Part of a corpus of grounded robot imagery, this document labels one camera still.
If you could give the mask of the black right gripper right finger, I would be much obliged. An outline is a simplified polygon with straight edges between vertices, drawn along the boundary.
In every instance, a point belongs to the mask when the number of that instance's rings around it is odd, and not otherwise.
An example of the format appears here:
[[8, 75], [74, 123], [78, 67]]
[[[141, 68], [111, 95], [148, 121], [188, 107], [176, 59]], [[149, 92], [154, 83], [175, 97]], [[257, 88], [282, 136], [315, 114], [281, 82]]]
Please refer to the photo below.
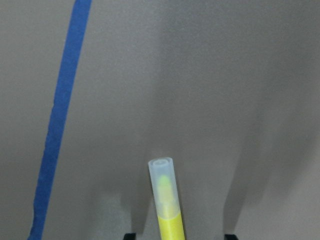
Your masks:
[[224, 234], [224, 240], [239, 240], [236, 234]]

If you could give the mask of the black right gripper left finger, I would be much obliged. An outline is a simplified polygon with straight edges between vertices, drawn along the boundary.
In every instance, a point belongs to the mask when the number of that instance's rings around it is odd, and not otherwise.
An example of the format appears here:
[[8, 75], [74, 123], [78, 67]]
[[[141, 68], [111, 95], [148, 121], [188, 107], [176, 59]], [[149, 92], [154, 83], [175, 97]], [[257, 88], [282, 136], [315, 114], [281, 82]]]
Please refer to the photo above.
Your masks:
[[123, 240], [136, 240], [136, 233], [125, 233]]

